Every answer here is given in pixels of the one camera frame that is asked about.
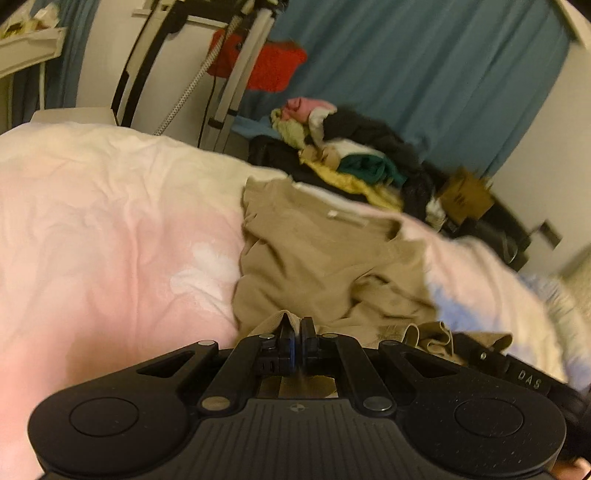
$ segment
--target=metal rivet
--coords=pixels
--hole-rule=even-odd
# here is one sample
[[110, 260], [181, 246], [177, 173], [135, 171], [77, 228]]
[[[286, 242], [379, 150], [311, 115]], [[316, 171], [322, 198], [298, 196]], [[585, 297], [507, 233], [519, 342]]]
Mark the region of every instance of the metal rivet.
[[230, 406], [226, 397], [208, 397], [201, 402], [201, 406], [209, 411], [221, 411]]
[[363, 406], [371, 411], [385, 411], [392, 407], [392, 400], [386, 397], [368, 397]]

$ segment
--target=pink clothing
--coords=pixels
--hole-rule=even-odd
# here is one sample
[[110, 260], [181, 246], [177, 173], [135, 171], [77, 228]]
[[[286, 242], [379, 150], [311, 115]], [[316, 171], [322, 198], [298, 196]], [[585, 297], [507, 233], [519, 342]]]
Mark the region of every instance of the pink clothing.
[[324, 100], [315, 100], [313, 98], [298, 97], [288, 100], [285, 107], [281, 110], [281, 120], [289, 120], [293, 118], [301, 124], [308, 123], [310, 112], [314, 108], [322, 107], [333, 112], [336, 112], [336, 107]]

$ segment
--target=bed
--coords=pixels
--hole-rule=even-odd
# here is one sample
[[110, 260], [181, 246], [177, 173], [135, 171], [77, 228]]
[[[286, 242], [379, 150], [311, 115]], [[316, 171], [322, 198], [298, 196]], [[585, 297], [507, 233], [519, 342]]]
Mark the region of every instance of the bed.
[[[242, 190], [283, 172], [106, 125], [26, 124], [0, 137], [0, 480], [41, 474], [33, 408], [55, 391], [196, 342], [235, 344]], [[402, 213], [451, 330], [511, 332], [509, 353], [568, 381], [544, 303], [476, 240]]]

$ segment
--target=wall socket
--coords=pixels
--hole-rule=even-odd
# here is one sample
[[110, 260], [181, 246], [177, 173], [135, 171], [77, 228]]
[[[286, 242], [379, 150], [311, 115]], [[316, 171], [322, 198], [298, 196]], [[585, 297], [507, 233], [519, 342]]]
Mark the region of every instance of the wall socket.
[[552, 250], [554, 250], [562, 241], [562, 235], [556, 231], [556, 228], [550, 223], [549, 220], [545, 220], [544, 223], [534, 230], [534, 232], [539, 232], [542, 234], [542, 236], [552, 246]]

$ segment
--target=black cable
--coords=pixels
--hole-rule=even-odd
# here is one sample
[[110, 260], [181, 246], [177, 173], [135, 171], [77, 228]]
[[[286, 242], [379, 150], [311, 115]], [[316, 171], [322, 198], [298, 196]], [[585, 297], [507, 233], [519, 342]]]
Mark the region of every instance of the black cable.
[[[223, 31], [223, 38], [222, 38], [222, 48], [220, 49], [220, 55], [222, 54], [222, 50], [223, 50], [223, 46], [226, 43], [227, 37], [228, 37], [228, 26], [226, 25], [226, 28], [224, 28]], [[209, 105], [212, 102], [213, 99], [213, 93], [216, 90], [216, 82], [217, 82], [217, 68], [219, 66], [219, 56], [216, 58], [216, 67], [215, 67], [215, 71], [213, 72], [213, 85], [212, 85], [212, 91], [209, 93], [209, 98], [207, 99], [207, 104], [205, 105], [205, 111], [203, 112], [203, 120], [201, 121], [201, 130], [199, 130], [199, 139], [197, 140], [197, 147], [201, 148], [201, 139], [203, 138], [203, 131], [205, 130], [205, 122], [207, 120], [207, 113], [209, 112]]]

